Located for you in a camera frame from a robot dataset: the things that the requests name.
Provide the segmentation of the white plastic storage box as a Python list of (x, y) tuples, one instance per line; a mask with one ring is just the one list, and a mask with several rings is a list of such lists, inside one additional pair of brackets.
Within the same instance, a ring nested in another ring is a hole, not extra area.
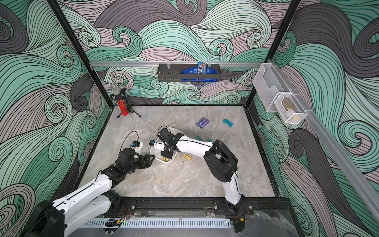
[[(167, 127), (165, 125), (162, 125), (161, 127), (158, 128), (158, 131), (160, 129), (162, 129), (162, 128), (173, 128), (173, 127)], [(164, 157), (161, 156), (161, 151), (163, 151), (163, 144), (162, 144), (161, 140), (159, 138), (157, 138), (155, 141), (157, 143), (153, 147), (150, 148), (150, 154), (154, 155), (155, 158), (156, 158), (156, 160), (159, 161), (159, 162), (161, 162), (161, 163), (163, 163), (163, 164), (170, 164), (170, 163), (172, 163), (175, 160), (175, 157), (177, 156), (177, 154), (179, 152), (175, 152), (174, 153), (174, 157), (171, 160), (169, 160), (167, 158), (164, 158)]]

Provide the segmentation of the yellow binder clip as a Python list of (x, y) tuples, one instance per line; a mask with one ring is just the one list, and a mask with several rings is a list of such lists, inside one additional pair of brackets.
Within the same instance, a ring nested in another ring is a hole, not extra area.
[(189, 154), (184, 154), (183, 157), (184, 157), (184, 160), (183, 160), (184, 163), (192, 160), (192, 156)]

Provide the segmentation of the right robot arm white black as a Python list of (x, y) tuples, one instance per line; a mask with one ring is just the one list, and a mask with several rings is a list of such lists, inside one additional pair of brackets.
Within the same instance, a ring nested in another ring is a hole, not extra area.
[(203, 158), (212, 175), (222, 182), (226, 203), (233, 208), (241, 206), (243, 194), (238, 184), (238, 159), (224, 142), (199, 141), (180, 132), (173, 134), (166, 127), (158, 132), (157, 137), (157, 141), (149, 143), (151, 151), (168, 160), (172, 160), (176, 153)]

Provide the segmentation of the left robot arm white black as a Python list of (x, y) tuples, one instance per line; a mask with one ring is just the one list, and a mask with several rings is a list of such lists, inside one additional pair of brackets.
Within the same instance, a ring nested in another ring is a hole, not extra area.
[(140, 147), (126, 148), (114, 164), (100, 171), (81, 188), (52, 202), (42, 201), (33, 210), (22, 236), (67, 237), (93, 218), (118, 212), (120, 195), (112, 189), (138, 169), (151, 167), (154, 155), (140, 155)]

